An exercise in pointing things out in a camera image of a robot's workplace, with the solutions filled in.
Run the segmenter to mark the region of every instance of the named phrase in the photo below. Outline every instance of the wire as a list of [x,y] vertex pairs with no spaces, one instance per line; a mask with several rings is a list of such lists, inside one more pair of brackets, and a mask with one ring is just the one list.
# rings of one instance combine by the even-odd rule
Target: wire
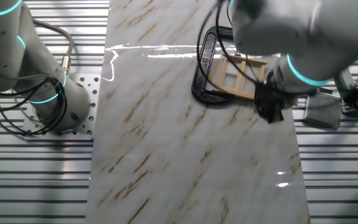
[[227,15],[227,19],[229,19],[230,26],[233,26],[233,23],[231,23],[231,19],[230,19],[230,16],[229,16],[229,7],[230,7],[230,1],[227,1],[226,15]]
[[46,29],[50,29],[52,31],[58,32],[61,35],[65,36],[69,41],[68,50],[67,50],[67,53],[65,56],[69,56],[69,57],[71,56],[71,53],[73,52],[73,49],[74,49],[74,40],[73,40],[73,37],[67,31],[63,30],[60,27],[48,24],[46,22],[38,21],[37,19],[32,19],[32,20],[35,25],[42,26]]
[[38,90],[43,84],[45,84],[45,83],[47,83],[47,82],[49,82],[49,81],[50,81],[49,78],[46,79],[46,80],[44,80],[42,83],[38,84],[38,85],[36,86],[37,88],[34,89],[22,102],[16,104],[15,106],[11,106],[11,107],[8,107],[8,108],[1,108],[1,109],[0,109],[0,112],[9,111],[9,110],[14,110],[14,109],[16,109],[16,108],[22,106],[22,105],[25,104],[27,101],[29,101],[29,100],[32,98],[32,96],[34,96],[34,94],[37,92],[37,90]]
[[[16,126],[13,122],[11,122],[7,116],[4,114],[4,112],[1,112],[2,116],[4,117],[4,119],[10,124],[12,125],[14,128],[16,128],[17,130],[19,131],[13,131],[9,128],[7,128],[5,125],[2,124],[2,122],[0,121],[0,126],[2,128],[4,128],[6,131],[12,133],[12,134],[21,134],[21,135],[30,135],[30,136],[33,136],[33,135],[39,135],[39,134],[46,134],[47,132],[51,131],[53,128],[55,128],[61,121],[62,119],[64,118],[66,112],[67,112],[67,98],[65,96],[65,92],[64,92],[64,88],[63,88],[63,85],[60,83],[59,85],[57,85],[57,92],[60,93],[60,97],[59,97],[59,103],[58,103],[58,106],[59,105],[62,105],[62,106],[59,106],[60,109],[58,110],[59,113],[57,113],[53,119],[51,119],[51,122],[48,123],[48,125],[45,125],[45,127],[41,128],[40,130],[38,131],[34,131],[34,132],[28,132],[26,130],[23,130],[22,128]],[[59,120],[57,122],[56,119],[57,117],[59,116],[59,114],[62,113],[61,117],[59,118]]]
[[256,80],[254,80],[253,78],[249,77],[247,74],[245,74],[238,66],[237,64],[233,61],[232,58],[230,58],[230,55],[228,54],[228,52],[226,51],[226,49],[224,48],[224,44],[223,44],[223,41],[222,41],[222,38],[220,36],[220,33],[219,33],[219,16],[221,14],[221,9],[222,9],[222,2],[219,2],[218,4],[218,11],[216,13],[216,19],[215,19],[215,24],[216,24],[216,35],[217,35],[217,38],[218,38],[218,41],[219,41],[219,44],[221,45],[221,48],[222,48],[222,51],[224,53],[224,55],[226,56],[227,60],[230,61],[230,63],[232,63],[232,65],[237,69],[237,71],[239,71],[242,76],[244,76],[246,79],[248,79],[250,82],[252,82],[253,84],[256,84],[258,83],[258,78],[256,76],[256,74],[254,74],[254,76],[256,77]]
[[[229,7],[230,7],[230,1],[227,1],[227,7],[226,7],[226,15],[227,15],[227,19],[230,22],[230,26],[233,27],[233,23],[231,22],[230,16],[229,16]],[[252,68],[251,64],[249,63],[249,59],[248,59],[248,55],[246,54],[246,61],[247,64],[249,66],[249,68],[251,69],[252,74],[254,74],[254,77],[258,80],[257,75],[254,72],[254,69]]]
[[196,47],[196,54],[197,54],[197,64],[198,64],[198,69],[200,70],[202,76],[204,76],[204,78],[206,79],[206,81],[211,84],[213,87],[215,87],[217,90],[222,91],[224,93],[228,93],[227,91],[223,90],[222,88],[218,87],[215,83],[213,83],[207,76],[207,74],[205,73],[204,69],[203,69],[203,65],[201,64],[201,56],[200,56],[200,42],[201,42],[201,37],[203,35],[203,31],[204,28],[206,26],[206,23],[209,21],[209,18],[212,16],[212,13],[215,11],[216,7],[218,6],[218,3],[215,3],[214,6],[209,10],[208,14],[206,15],[206,17],[204,18],[203,24],[201,25],[201,29],[200,32],[198,33],[198,39],[197,39],[197,47]]

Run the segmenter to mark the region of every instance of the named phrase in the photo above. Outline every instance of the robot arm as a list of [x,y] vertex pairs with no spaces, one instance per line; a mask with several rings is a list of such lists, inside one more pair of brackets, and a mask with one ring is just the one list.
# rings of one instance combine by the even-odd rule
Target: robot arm
[[358,59],[358,0],[235,0],[238,51],[281,53],[272,79],[281,91],[316,91]]
[[[44,125],[59,113],[56,130],[71,129],[88,114],[90,97],[83,86],[68,77],[53,55],[39,39],[29,8],[22,0],[0,1],[0,92],[29,90],[47,78],[58,80],[64,91],[52,83],[38,88],[29,100]],[[62,106],[59,95],[67,104]]]

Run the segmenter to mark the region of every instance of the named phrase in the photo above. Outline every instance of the cable connector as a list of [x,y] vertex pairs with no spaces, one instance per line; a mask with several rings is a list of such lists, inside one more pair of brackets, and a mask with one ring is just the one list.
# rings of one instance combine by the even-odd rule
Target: cable connector
[[62,68],[66,75],[70,76],[71,57],[64,56],[62,61]]

